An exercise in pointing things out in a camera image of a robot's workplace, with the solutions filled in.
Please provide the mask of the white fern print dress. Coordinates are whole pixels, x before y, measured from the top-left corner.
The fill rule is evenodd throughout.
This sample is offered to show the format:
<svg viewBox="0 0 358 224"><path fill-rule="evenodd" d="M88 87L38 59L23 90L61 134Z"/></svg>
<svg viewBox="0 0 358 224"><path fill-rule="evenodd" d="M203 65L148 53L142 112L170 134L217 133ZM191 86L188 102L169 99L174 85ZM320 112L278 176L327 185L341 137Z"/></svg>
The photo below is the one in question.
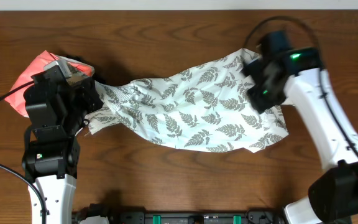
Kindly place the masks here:
<svg viewBox="0 0 358 224"><path fill-rule="evenodd" d="M123 124L161 146L203 152L265 149L288 135L282 109L258 113L243 74L257 53L240 49L223 58L186 69L168 78L143 78L123 86L96 84L103 107L90 113L96 133Z"/></svg>

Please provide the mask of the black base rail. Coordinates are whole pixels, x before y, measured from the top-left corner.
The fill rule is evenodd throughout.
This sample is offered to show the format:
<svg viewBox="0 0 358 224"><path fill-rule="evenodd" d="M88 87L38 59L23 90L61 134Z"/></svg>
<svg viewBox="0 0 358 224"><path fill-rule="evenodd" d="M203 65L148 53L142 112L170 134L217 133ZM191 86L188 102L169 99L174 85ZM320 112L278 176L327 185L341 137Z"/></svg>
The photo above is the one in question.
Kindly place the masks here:
<svg viewBox="0 0 358 224"><path fill-rule="evenodd" d="M243 211L148 211L144 207L116 207L90 204L73 212L71 222L111 224L278 224L285 223L278 212L267 208Z"/></svg>

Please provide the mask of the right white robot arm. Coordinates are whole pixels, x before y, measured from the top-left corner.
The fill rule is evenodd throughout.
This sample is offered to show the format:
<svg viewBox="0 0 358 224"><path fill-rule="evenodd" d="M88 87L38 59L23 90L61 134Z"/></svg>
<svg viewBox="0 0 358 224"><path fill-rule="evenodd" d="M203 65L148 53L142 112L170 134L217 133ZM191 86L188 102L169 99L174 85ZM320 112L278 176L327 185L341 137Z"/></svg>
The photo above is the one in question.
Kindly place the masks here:
<svg viewBox="0 0 358 224"><path fill-rule="evenodd" d="M282 30L259 40L260 58L244 67L259 113L289 100L316 146L323 175L288 204L287 223L349 223L358 214L358 134L339 104L316 47L294 49Z"/></svg>

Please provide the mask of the black folded garment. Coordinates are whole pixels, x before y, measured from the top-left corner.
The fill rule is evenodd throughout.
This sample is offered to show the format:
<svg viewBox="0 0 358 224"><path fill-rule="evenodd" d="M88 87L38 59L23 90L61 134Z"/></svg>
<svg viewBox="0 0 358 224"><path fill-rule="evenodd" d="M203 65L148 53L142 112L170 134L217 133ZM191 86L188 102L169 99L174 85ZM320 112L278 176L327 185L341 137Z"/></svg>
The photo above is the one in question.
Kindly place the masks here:
<svg viewBox="0 0 358 224"><path fill-rule="evenodd" d="M92 75L93 79L99 83L106 84L106 79L101 74L102 68L99 65L85 60L83 57L77 55L66 54L65 57L69 61L70 65L75 67L77 70L82 71L88 76Z"/></svg>

